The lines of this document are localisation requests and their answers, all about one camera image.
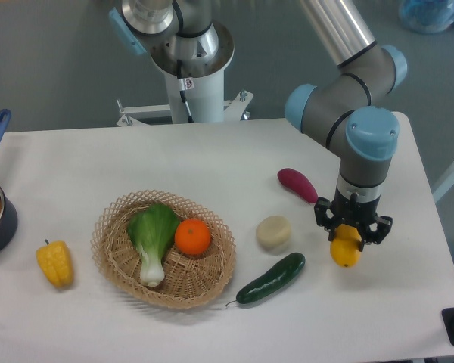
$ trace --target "robotic arm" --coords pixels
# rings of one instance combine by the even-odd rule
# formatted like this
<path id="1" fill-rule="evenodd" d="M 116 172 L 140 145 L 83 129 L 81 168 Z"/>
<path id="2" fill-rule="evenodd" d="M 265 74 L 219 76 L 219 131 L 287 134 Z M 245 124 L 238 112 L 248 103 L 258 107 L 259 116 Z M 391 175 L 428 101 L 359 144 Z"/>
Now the robotic arm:
<path id="1" fill-rule="evenodd" d="M 340 157 L 334 199 L 317 200 L 316 222 L 329 240 L 340 225 L 356 228 L 363 251 L 366 244 L 382 242 L 393 223 L 376 210 L 399 133 L 396 117 L 372 104 L 402 82 L 406 60 L 394 47 L 377 44 L 350 0 L 300 3 L 341 75 L 324 89 L 298 87 L 285 116 Z"/>
<path id="2" fill-rule="evenodd" d="M 110 12 L 118 36 L 135 54 L 148 50 L 165 76 L 173 123 L 223 121 L 234 42 L 211 0 L 122 0 L 119 10 Z"/>

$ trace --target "yellow bell pepper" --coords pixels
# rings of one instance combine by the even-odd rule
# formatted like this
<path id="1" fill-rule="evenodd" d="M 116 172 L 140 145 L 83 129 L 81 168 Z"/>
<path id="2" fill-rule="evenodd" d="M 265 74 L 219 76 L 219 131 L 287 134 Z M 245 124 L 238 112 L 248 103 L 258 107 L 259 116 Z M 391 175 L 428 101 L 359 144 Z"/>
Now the yellow bell pepper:
<path id="1" fill-rule="evenodd" d="M 36 251 L 37 263 L 49 282 L 56 288 L 66 287 L 73 283 L 74 270 L 70 252 L 63 240 L 56 240 Z"/>

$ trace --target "cucumber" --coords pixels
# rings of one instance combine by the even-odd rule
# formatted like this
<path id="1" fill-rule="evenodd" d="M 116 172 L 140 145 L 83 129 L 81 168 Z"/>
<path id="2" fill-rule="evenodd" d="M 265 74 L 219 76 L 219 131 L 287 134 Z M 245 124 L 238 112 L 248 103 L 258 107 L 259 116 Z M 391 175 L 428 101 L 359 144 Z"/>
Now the cucumber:
<path id="1" fill-rule="evenodd" d="M 264 275 L 242 287 L 235 297 L 239 304 L 250 304 L 259 301 L 293 280 L 299 275 L 306 263 L 302 253 L 294 252 L 277 262 Z"/>

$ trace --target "white stem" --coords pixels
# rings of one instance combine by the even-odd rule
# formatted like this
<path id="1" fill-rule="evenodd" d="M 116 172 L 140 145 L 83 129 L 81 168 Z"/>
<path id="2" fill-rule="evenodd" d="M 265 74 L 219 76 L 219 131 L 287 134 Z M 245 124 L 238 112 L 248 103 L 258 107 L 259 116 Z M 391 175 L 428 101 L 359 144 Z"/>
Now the white stem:
<path id="1" fill-rule="evenodd" d="M 150 258 L 146 253 L 143 253 L 143 263 L 139 273 L 141 283 L 148 287 L 156 287 L 165 278 L 163 266 L 158 258 Z"/>

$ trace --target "round bread roll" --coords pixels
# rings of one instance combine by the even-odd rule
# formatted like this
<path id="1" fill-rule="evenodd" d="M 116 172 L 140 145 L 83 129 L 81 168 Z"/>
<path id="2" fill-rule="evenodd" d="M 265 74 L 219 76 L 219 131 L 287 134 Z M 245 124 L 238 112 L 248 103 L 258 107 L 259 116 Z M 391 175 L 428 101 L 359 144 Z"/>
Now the round bread roll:
<path id="1" fill-rule="evenodd" d="M 291 236 L 291 224 L 283 216 L 270 216 L 256 228 L 256 238 L 267 250 L 285 245 Z"/>

